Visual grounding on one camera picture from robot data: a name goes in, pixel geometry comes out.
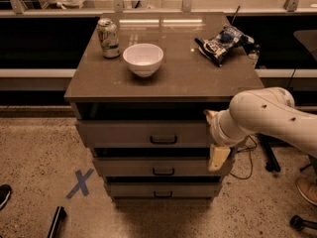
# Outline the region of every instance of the black shoe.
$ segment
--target black shoe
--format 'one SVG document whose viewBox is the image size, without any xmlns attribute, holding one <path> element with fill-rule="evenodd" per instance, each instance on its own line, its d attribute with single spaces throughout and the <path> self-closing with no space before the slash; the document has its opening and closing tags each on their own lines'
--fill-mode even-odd
<svg viewBox="0 0 317 238">
<path fill-rule="evenodd" d="M 0 186 L 0 210 L 6 205 L 11 195 L 11 186 L 3 184 Z"/>
</svg>

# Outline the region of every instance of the drawer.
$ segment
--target drawer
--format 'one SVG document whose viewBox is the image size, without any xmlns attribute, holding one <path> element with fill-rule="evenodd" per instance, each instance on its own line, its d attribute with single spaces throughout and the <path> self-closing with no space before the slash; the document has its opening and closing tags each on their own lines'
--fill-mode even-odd
<svg viewBox="0 0 317 238">
<path fill-rule="evenodd" d="M 185 159 L 95 159 L 93 165 L 100 176 L 116 177 L 181 177 L 225 176 L 232 168 L 226 162 L 217 172 L 208 171 L 208 160 Z"/>
<path fill-rule="evenodd" d="M 225 176 L 234 163 L 229 157 L 221 170 L 208 171 L 209 148 L 95 149 L 93 165 L 100 176 L 181 177 Z"/>
<path fill-rule="evenodd" d="M 219 182 L 115 182 L 106 181 L 105 189 L 112 198 L 147 197 L 180 198 L 217 196 L 222 185 Z"/>
<path fill-rule="evenodd" d="M 211 144 L 205 121 L 78 121 L 88 148 L 205 148 Z"/>
</svg>

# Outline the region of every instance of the drawer front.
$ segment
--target drawer front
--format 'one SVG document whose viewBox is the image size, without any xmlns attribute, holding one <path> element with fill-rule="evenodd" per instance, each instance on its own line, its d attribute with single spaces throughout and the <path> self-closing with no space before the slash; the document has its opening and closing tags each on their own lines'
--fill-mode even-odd
<svg viewBox="0 0 317 238">
<path fill-rule="evenodd" d="M 209 160 L 197 158 L 94 158 L 100 176 L 109 177 L 182 177 L 225 176 L 233 165 L 227 160 L 220 171 L 208 171 Z"/>
<path fill-rule="evenodd" d="M 78 133 L 89 148 L 209 147 L 204 121 L 78 121 Z"/>
<path fill-rule="evenodd" d="M 105 189 L 113 198 L 116 197 L 147 197 L 147 198 L 178 198 L 201 197 L 213 198 L 221 190 L 221 184 L 210 183 L 104 183 Z"/>
</svg>

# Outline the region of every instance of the speckled floor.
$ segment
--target speckled floor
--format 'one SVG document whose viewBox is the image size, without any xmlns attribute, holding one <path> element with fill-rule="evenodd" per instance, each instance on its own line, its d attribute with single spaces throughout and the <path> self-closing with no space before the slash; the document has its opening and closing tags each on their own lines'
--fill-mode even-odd
<svg viewBox="0 0 317 238">
<path fill-rule="evenodd" d="M 115 203 L 95 171 L 86 180 L 89 194 L 79 190 L 67 199 L 77 184 L 75 172 L 85 175 L 94 167 L 75 129 L 75 118 L 63 117 L 65 113 L 0 109 L 0 184 L 13 188 L 0 211 L 0 237 L 46 237 L 58 206 L 67 213 L 59 229 L 62 238 L 317 236 L 315 230 L 298 232 L 289 225 L 295 214 L 317 221 L 317 211 L 295 187 L 301 176 L 315 179 L 312 168 L 299 171 L 308 158 L 286 145 L 273 147 L 280 173 L 265 170 L 266 156 L 258 145 L 252 151 L 252 176 L 225 177 L 219 196 L 210 204 L 196 199 Z M 232 173 L 246 177 L 250 170 L 249 153 L 239 153 Z"/>
</svg>

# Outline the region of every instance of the cabinet top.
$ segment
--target cabinet top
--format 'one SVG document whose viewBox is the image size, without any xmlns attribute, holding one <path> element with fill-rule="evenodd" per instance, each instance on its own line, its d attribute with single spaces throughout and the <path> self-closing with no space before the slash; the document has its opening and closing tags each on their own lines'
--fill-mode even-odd
<svg viewBox="0 0 317 238">
<path fill-rule="evenodd" d="M 221 67 L 199 52 L 194 39 L 216 37 L 228 24 L 223 13 L 105 16 L 118 27 L 121 55 L 105 59 L 95 30 L 65 94 L 69 102 L 227 101 L 263 87 L 242 47 L 232 49 Z M 139 43 L 164 51 L 159 70 L 147 78 L 133 75 L 122 58 L 127 47 Z"/>
</svg>

